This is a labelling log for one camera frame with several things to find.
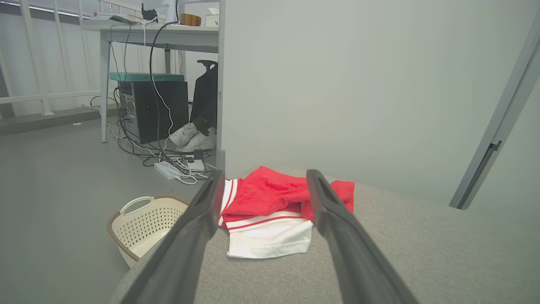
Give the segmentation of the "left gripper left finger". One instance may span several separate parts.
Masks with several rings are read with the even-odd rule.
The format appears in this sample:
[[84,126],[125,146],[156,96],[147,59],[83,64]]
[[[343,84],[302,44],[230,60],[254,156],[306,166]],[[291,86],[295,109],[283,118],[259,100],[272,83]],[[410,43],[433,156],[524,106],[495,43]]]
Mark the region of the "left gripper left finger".
[[224,172],[206,179],[123,296],[123,304],[192,304],[208,241],[218,229]]

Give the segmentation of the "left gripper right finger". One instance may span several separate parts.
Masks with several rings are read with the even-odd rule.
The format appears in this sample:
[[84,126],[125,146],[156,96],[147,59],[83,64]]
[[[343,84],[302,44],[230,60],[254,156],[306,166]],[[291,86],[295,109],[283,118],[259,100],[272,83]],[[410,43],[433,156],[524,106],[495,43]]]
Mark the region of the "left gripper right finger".
[[417,300],[320,171],[306,181],[314,225],[328,243],[345,304],[416,304]]

